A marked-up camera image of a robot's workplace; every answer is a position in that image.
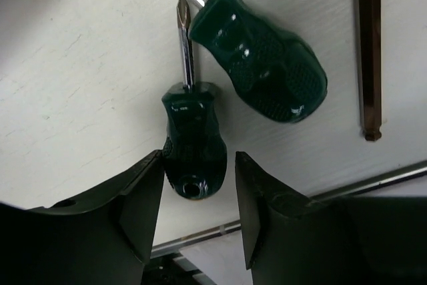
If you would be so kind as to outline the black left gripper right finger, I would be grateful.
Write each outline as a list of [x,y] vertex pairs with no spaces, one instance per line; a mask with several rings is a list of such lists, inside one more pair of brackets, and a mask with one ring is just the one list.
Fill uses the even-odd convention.
[[320,202],[236,153],[246,267],[254,284],[425,284],[426,198]]

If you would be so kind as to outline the long dark hex key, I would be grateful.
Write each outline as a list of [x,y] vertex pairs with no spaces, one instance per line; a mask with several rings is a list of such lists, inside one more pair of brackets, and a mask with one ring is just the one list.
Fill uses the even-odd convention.
[[382,0],[355,0],[358,14],[359,88],[362,134],[366,141],[382,137]]

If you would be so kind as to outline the green screwdriver orange cap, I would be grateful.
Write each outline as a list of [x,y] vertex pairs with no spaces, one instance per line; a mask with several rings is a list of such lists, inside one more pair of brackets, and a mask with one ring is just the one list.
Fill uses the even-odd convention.
[[214,195],[224,182],[227,147],[214,108],[216,87],[195,80],[187,0],[178,0],[176,13],[183,81],[170,87],[161,99],[167,115],[163,166],[178,195],[202,200]]

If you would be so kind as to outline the green stubby screwdriver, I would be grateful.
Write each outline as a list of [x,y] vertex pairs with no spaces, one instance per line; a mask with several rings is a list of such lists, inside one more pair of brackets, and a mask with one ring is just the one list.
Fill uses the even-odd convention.
[[199,11],[189,38],[212,54],[242,101],[280,123],[302,121],[319,108],[328,79],[299,35],[273,24],[243,0],[192,1]]

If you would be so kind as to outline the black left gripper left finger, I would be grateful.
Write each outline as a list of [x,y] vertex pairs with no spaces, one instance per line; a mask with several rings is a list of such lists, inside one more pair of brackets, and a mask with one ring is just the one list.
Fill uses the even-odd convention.
[[2,284],[140,284],[163,189],[151,152],[99,185],[30,210],[1,205]]

